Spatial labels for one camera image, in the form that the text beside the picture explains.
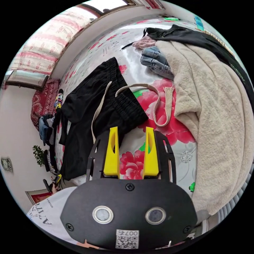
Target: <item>black pants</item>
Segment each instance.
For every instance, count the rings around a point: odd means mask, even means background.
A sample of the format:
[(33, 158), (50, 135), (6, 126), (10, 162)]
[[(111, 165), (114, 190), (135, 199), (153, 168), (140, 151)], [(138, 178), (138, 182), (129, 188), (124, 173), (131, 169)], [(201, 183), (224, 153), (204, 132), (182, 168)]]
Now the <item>black pants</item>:
[[(61, 108), (62, 134), (59, 143), (65, 145), (65, 150), (60, 173), (66, 180), (84, 175), (87, 171), (87, 160), (93, 147), (92, 119), (110, 81), (112, 84), (101, 112), (93, 124), (95, 137), (118, 126), (120, 146), (126, 133), (148, 119), (130, 89), (115, 97), (116, 91), (127, 84), (114, 57), (103, 62), (66, 97)], [(71, 127), (67, 135), (68, 120)]]

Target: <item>drawstring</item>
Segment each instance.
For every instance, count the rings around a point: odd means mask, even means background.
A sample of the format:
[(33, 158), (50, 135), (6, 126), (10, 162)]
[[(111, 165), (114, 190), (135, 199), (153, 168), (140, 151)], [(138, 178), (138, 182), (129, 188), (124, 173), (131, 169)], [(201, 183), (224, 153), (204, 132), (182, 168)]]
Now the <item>drawstring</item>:
[(174, 87), (164, 87), (163, 88), (163, 90), (165, 92), (165, 96), (166, 96), (166, 103), (165, 103), (166, 121), (165, 121), (164, 124), (158, 124), (158, 122), (156, 120), (156, 110), (157, 110), (157, 107), (159, 106), (160, 100), (161, 100), (159, 91), (155, 87), (153, 87), (152, 85), (148, 85), (148, 84), (133, 84), (133, 85), (127, 85), (127, 86), (124, 86), (124, 87), (120, 88), (116, 92), (116, 97), (117, 97), (117, 95), (120, 92), (122, 92), (123, 90), (125, 90), (127, 88), (130, 88), (130, 87), (145, 87), (145, 88), (147, 88), (147, 89), (157, 93), (158, 99), (157, 99), (157, 102), (156, 102), (156, 104), (154, 106), (154, 109), (153, 109), (153, 120), (154, 120), (154, 123), (155, 123), (155, 125), (157, 127), (164, 127), (164, 126), (166, 126), (169, 123), (170, 116), (171, 116), (172, 98), (173, 98)]
[[(145, 37), (145, 35), (146, 35), (146, 29), (147, 29), (147, 28), (145, 28), (144, 31), (143, 31), (143, 36), (142, 36), (142, 38)], [(122, 51), (122, 50), (124, 50), (125, 48), (131, 46), (133, 43), (134, 43), (134, 42), (131, 42), (131, 43), (127, 44), (126, 46), (122, 47), (122, 48), (120, 49), (120, 51)]]
[(93, 116), (92, 125), (91, 125), (91, 131), (92, 131), (92, 136), (93, 136), (93, 143), (94, 143), (95, 140), (96, 140), (96, 138), (95, 138), (95, 136), (94, 136), (94, 133), (93, 133), (93, 123), (94, 123), (94, 121), (96, 120), (96, 118), (98, 117), (98, 115), (99, 115), (100, 112), (101, 112), (101, 108), (102, 108), (102, 105), (103, 105), (103, 103), (104, 103), (104, 99), (105, 99), (106, 93), (107, 93), (107, 91), (108, 91), (108, 89), (109, 89), (111, 83), (112, 83), (112, 81), (110, 81), (110, 82), (108, 83), (108, 85), (106, 86), (105, 93), (104, 93), (104, 95), (103, 95), (103, 97), (102, 97), (102, 99), (101, 99), (101, 103), (99, 104), (99, 106), (98, 106), (98, 108), (96, 109), (96, 111), (95, 111), (95, 113), (94, 113), (94, 116)]
[[(95, 143), (95, 136), (94, 136), (94, 133), (93, 133), (93, 123), (94, 121), (96, 120), (96, 118), (98, 117), (101, 109), (102, 109), (102, 106), (103, 106), (103, 103), (104, 103), (104, 99), (105, 99), (105, 96), (106, 96), (106, 93), (110, 87), (110, 85), (112, 84), (112, 81), (110, 81), (108, 83), (108, 85), (106, 86), (106, 89), (105, 89), (105, 93), (101, 99), (101, 102), (98, 106), (98, 108), (96, 109), (95, 111), (95, 114), (93, 116), (93, 120), (92, 120), (92, 125), (91, 125), (91, 131), (92, 131), (92, 137), (93, 137), (93, 142)], [(133, 84), (133, 85), (127, 85), (127, 86), (124, 86), (120, 89), (117, 90), (116, 94), (115, 94), (115, 97), (118, 96), (119, 93), (121, 93), (123, 90), (125, 89), (128, 89), (130, 87), (145, 87), (151, 91), (154, 91), (157, 93), (158, 95), (158, 99), (157, 99), (157, 102), (154, 106), (154, 109), (153, 109), (153, 120), (155, 122), (155, 125), (158, 126), (158, 127), (164, 127), (166, 126), (168, 123), (169, 123), (169, 120), (170, 120), (170, 117), (171, 117), (171, 111), (172, 111), (172, 98), (173, 98), (173, 91), (174, 91), (174, 87), (164, 87), (163, 90), (165, 92), (165, 97), (166, 97), (166, 103), (165, 103), (165, 113), (166, 113), (166, 121), (164, 124), (158, 124), (157, 123), (157, 120), (156, 120), (156, 110), (157, 110), (157, 107), (159, 106), (160, 104), (160, 100), (161, 100), (161, 97), (160, 97), (160, 94), (159, 94), (159, 91), (153, 87), (152, 85), (148, 85), (148, 84)]]

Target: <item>pink clothing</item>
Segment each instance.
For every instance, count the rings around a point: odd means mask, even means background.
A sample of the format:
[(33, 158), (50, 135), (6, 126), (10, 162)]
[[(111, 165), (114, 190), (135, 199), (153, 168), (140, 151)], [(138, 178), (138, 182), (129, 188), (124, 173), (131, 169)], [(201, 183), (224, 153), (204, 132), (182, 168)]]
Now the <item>pink clothing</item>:
[(146, 35), (142, 39), (134, 42), (132, 44), (132, 46), (135, 48), (144, 49), (144, 48), (149, 48), (149, 47), (155, 46), (155, 42), (156, 42), (156, 40), (153, 40), (149, 36)]

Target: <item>green plant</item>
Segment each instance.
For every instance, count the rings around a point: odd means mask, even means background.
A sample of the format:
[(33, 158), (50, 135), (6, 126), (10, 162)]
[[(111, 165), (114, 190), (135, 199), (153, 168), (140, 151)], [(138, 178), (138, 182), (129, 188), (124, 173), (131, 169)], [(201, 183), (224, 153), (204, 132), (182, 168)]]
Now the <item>green plant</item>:
[(34, 157), (37, 160), (37, 164), (42, 167), (44, 165), (42, 149), (39, 146), (33, 146), (33, 151)]

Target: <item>floral bedsheet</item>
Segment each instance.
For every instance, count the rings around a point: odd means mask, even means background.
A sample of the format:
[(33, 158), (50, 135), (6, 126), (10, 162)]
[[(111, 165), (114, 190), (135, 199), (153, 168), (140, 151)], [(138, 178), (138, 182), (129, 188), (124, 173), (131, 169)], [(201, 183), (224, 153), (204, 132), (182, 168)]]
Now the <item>floral bedsheet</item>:
[[(100, 38), (91, 42), (87, 48), (83, 49), (74, 59), (62, 78), (60, 88), (64, 91), (64, 98), (78, 86), (98, 65), (103, 61), (115, 57), (118, 61), (121, 73), (128, 85), (135, 83), (147, 83), (155, 86), (160, 92), (161, 103), (156, 112), (156, 119), (159, 124), (166, 120), (165, 114), (165, 93), (164, 87), (172, 87), (173, 82), (162, 78), (145, 66), (141, 65), (141, 50), (132, 46), (120, 50), (130, 42), (140, 39), (145, 27), (161, 27), (169, 29), (171, 24), (164, 22), (162, 18), (145, 19), (142, 21), (130, 21), (118, 28), (102, 34)], [(190, 196), (195, 188), (196, 180), (196, 152), (197, 143), (189, 130), (174, 117), (174, 108), (176, 102), (176, 92), (173, 92), (172, 113), (169, 123), (165, 127), (157, 127), (153, 119), (153, 109), (158, 98), (153, 91), (143, 89), (134, 91), (133, 94), (142, 106), (148, 116), (148, 120), (138, 126), (124, 137), (120, 152), (120, 173), (122, 179), (141, 179), (144, 165), (145, 148), (145, 129), (146, 126), (163, 133), (169, 140), (176, 160), (176, 179), (177, 184), (182, 187)], [(58, 126), (56, 135), (56, 160), (58, 169), (61, 168), (64, 146), (59, 144), (61, 136), (61, 125)], [(76, 185), (85, 182), (86, 176), (81, 176), (72, 181)]]

